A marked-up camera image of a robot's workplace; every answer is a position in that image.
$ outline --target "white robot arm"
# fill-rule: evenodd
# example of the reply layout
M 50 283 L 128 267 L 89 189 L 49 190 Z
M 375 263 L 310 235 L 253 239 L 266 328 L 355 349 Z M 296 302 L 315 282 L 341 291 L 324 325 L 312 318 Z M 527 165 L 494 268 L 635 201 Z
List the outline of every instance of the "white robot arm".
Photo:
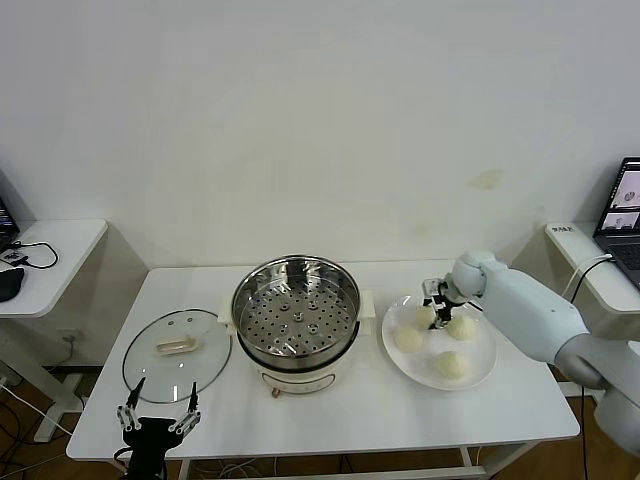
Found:
M 436 308 L 436 328 L 451 319 L 451 308 L 474 301 L 525 355 L 556 365 L 575 383 L 604 389 L 596 421 L 640 456 L 640 357 L 628 342 L 592 336 L 573 305 L 489 252 L 462 255 L 444 280 L 426 280 L 423 290 Z

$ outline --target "wall stain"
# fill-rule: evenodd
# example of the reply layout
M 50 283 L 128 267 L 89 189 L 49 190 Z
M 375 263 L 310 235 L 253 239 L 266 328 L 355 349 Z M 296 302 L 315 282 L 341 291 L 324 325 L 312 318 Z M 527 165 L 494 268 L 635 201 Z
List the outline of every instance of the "wall stain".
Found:
M 421 223 L 413 228 L 412 233 L 418 237 L 428 237 L 431 233 L 430 223 Z
M 503 177 L 504 170 L 502 168 L 492 168 L 469 180 L 467 186 L 488 192 L 496 189 L 502 183 Z

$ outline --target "laptop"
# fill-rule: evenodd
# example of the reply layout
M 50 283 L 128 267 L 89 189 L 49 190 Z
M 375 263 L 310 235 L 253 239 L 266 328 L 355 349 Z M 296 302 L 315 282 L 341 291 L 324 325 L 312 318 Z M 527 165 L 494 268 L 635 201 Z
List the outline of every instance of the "laptop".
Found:
M 9 210 L 0 198 L 0 252 L 10 244 L 20 233 L 18 224 L 11 217 Z
M 622 161 L 593 239 L 640 288 L 640 157 Z

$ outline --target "white plate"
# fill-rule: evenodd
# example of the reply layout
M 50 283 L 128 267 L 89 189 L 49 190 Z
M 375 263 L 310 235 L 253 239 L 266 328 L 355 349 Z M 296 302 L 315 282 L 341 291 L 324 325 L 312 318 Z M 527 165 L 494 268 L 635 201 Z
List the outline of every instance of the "white plate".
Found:
M 402 297 L 397 300 L 382 321 L 382 341 L 391 360 L 406 375 L 416 382 L 439 390 L 465 390 L 482 383 L 496 366 L 498 358 L 496 342 L 482 313 L 473 307 L 463 306 L 453 309 L 453 313 L 465 314 L 477 323 L 477 334 L 471 340 L 460 341 L 451 337 L 446 329 L 427 330 L 417 324 L 417 316 L 422 306 L 422 298 Z M 393 332 L 400 325 L 415 326 L 423 335 L 422 350 L 417 353 L 403 353 L 395 345 Z M 435 366 L 436 357 L 452 350 L 467 357 L 469 373 L 459 380 L 443 377 Z

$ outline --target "steamed bun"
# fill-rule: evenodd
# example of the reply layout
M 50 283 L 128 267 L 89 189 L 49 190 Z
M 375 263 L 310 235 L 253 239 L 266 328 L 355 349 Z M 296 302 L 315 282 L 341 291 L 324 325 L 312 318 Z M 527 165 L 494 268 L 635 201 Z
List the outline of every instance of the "steamed bun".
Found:
M 476 321 L 464 313 L 455 315 L 447 325 L 447 332 L 456 340 L 471 340 L 476 336 Z
M 418 307 L 418 318 L 416 322 L 422 328 L 429 328 L 436 319 L 436 311 L 432 306 Z
M 422 334 L 411 325 L 400 325 L 396 328 L 393 339 L 401 352 L 416 353 L 422 349 Z
M 448 351 L 438 355 L 436 368 L 443 377 L 449 380 L 460 380 L 469 373 L 469 362 L 461 353 Z

